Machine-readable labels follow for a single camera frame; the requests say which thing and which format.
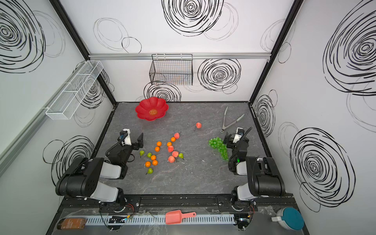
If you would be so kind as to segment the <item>green grape bunch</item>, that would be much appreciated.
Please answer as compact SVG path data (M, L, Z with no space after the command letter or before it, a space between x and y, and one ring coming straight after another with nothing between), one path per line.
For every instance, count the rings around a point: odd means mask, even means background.
M223 143L220 137L210 139L208 144L211 148L216 149L220 153L223 160L229 160L226 144Z

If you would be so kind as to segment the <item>lone pink peach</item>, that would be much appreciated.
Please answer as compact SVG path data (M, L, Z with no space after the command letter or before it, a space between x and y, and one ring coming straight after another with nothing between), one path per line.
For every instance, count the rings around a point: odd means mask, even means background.
M202 123L197 122L197 123L195 124L195 130L199 130L199 129L201 129L201 128L202 128Z

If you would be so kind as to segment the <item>red flower-shaped bowl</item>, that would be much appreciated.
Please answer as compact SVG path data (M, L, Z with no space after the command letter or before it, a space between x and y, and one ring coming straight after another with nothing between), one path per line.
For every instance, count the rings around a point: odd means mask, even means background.
M135 108L137 117L147 121L154 121L166 115L169 106L164 99L151 97L142 100Z

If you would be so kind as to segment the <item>pink peach bottom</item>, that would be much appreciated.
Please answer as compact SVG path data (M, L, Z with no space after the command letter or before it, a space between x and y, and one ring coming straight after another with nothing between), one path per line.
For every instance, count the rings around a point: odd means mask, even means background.
M170 163L174 163L174 162L175 162L175 157L173 157L173 156L169 156L168 161L169 161Z

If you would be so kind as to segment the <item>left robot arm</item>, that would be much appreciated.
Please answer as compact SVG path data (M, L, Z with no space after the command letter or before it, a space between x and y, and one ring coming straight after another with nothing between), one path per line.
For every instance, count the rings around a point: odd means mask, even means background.
M105 152L110 161L104 158L88 159L79 157L74 160L55 186L59 196L83 197L102 203L117 203L121 208L127 204L124 192L120 188L100 182L104 179L124 179L128 171L132 151L144 146L144 134L141 133L135 143L131 142L130 129L123 129L119 133L117 143Z

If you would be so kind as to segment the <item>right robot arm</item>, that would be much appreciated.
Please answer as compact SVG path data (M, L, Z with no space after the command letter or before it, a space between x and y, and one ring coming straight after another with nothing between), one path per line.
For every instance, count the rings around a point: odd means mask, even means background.
M247 177L247 183L233 189L234 202L286 194L285 184L274 159L247 155L249 140L243 129L235 135L227 133L223 143L232 151L228 160L229 170L235 175Z

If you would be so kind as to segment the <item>pink plastic scoop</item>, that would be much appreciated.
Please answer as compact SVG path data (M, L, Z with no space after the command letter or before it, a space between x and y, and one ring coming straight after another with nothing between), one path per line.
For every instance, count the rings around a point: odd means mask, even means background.
M165 215L166 225L181 224L185 218L196 217L196 212L182 213L181 210L170 211Z

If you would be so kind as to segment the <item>teal and white container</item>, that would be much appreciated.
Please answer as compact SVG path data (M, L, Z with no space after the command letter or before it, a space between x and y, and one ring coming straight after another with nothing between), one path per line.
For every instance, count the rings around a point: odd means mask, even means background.
M305 222L298 210L285 207L277 211L277 215L271 218L272 222L278 222L286 230L302 230Z

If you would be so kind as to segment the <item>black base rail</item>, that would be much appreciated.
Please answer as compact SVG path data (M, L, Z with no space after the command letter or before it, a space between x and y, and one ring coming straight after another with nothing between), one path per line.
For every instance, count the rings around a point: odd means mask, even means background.
M250 201L241 201L231 194L129 194L115 202L104 202L89 198L64 198L58 211L64 209L99 209L106 212L120 211L140 212L147 208L207 208L220 212L257 211L261 207L271 206L298 208L291 194L283 197L258 197Z

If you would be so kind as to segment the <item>white mesh wall shelf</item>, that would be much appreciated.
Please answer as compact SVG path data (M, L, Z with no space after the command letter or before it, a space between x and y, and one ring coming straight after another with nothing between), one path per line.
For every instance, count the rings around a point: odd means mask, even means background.
M78 66L62 92L47 108L52 120L71 119L80 106L97 108L103 101L103 89L98 77L103 71L100 61L86 61Z

